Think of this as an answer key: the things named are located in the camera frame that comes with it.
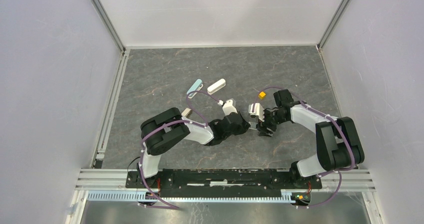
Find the staple box grey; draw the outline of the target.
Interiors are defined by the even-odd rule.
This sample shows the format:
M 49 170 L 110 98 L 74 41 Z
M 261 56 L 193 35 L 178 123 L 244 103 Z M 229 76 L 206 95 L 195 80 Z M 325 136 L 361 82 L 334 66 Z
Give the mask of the staple box grey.
M 251 130 L 258 130 L 258 123 L 257 122 L 249 122 L 249 129 Z

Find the light blue stapler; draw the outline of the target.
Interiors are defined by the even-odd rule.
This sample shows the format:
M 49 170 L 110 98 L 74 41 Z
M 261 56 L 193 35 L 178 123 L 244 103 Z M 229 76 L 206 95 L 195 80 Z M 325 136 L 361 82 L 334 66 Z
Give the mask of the light blue stapler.
M 192 99 L 197 93 L 196 91 L 200 91 L 203 88 L 203 81 L 201 79 L 197 79 L 192 86 L 186 92 L 186 95 L 189 99 Z

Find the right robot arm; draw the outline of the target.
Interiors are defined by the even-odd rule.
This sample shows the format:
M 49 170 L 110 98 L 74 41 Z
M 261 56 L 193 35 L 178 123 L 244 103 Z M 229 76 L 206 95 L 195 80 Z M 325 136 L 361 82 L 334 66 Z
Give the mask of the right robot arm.
M 315 135 L 315 154 L 291 164 L 289 183 L 302 188 L 309 177 L 323 177 L 336 171 L 350 171 L 365 160 L 365 153 L 353 119 L 325 114 L 311 107 L 288 89 L 273 94 L 276 106 L 264 108 L 249 105 L 251 117 L 257 119 L 260 136 L 272 137 L 277 126 L 286 122 L 298 124 Z

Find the white stapler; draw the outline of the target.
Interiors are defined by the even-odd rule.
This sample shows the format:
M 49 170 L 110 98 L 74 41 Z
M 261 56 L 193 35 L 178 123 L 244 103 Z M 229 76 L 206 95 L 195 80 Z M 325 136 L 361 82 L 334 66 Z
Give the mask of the white stapler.
M 226 86 L 226 80 L 224 78 L 219 79 L 218 81 L 211 84 L 206 90 L 207 93 L 212 95 L 216 93 L 217 91 L 221 90 Z

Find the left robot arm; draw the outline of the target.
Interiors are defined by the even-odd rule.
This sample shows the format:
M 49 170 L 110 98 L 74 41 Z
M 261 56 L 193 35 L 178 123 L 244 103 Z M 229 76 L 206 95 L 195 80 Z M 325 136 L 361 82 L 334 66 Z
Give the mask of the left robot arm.
M 161 156 L 183 140 L 216 146 L 231 136 L 245 134 L 251 125 L 238 110 L 208 123 L 193 121 L 173 107 L 140 126 L 141 151 L 136 171 L 127 172 L 127 188 L 151 188 L 157 182 Z

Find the small beige stapler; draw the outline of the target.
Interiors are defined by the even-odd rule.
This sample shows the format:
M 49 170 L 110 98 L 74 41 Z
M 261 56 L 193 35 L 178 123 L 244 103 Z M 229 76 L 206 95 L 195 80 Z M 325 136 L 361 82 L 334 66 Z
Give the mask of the small beige stapler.
M 186 118 L 189 118 L 190 117 L 190 115 L 193 113 L 193 110 L 191 109 L 191 108 L 185 108 L 184 110 L 183 110 L 183 112 L 181 113 L 181 115 L 183 116 L 183 117 L 186 117 Z

